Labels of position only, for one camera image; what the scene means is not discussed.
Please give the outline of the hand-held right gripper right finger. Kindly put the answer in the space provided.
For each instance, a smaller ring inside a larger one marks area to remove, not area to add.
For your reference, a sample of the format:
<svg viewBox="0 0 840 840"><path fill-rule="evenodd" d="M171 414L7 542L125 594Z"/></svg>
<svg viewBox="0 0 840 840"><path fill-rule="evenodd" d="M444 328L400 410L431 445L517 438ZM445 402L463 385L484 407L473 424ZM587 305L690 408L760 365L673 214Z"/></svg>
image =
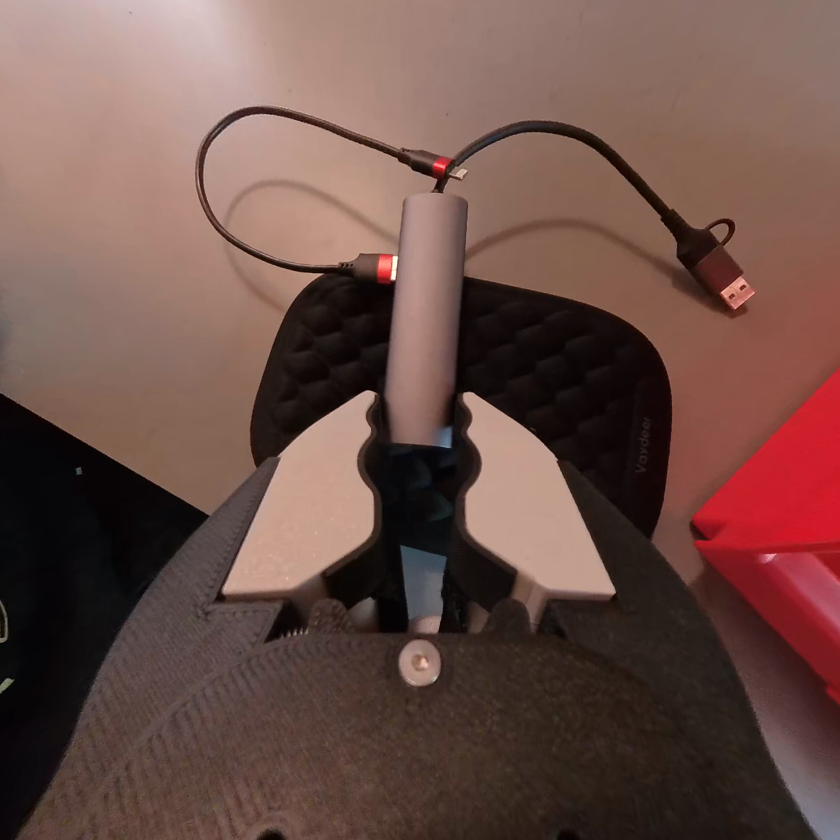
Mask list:
<svg viewBox="0 0 840 840"><path fill-rule="evenodd" d="M477 477L464 492L465 537L514 600L611 600L614 584L573 498L557 457L501 410L461 394L465 441L477 451Z"/></svg>

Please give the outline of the red plastic bin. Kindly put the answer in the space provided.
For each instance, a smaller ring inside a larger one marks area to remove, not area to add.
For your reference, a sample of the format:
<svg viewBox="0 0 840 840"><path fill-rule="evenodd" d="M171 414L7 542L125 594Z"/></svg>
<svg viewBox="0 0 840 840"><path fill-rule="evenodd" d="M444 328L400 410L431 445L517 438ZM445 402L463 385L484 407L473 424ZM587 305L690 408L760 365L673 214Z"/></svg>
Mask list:
<svg viewBox="0 0 840 840"><path fill-rule="evenodd" d="M838 702L838 371L693 515L695 547Z"/></svg>

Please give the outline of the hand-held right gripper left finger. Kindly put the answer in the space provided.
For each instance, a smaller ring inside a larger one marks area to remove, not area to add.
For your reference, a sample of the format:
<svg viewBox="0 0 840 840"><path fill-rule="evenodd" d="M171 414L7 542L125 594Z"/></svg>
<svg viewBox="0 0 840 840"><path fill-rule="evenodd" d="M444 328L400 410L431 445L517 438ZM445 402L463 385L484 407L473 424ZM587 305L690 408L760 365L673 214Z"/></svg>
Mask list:
<svg viewBox="0 0 840 840"><path fill-rule="evenodd" d="M371 440L365 390L315 421L278 455L221 587L225 600L330 597L327 574L375 532L375 492L360 455Z"/></svg>

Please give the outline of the grey usb hub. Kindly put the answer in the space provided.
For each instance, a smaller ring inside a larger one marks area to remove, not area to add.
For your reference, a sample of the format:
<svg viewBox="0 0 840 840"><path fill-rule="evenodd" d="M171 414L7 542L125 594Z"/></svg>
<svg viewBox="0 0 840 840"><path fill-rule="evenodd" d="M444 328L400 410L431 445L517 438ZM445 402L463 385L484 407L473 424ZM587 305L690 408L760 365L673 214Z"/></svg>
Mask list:
<svg viewBox="0 0 840 840"><path fill-rule="evenodd" d="M467 201L457 194L404 198L384 378L388 437L441 445L455 394Z"/></svg>

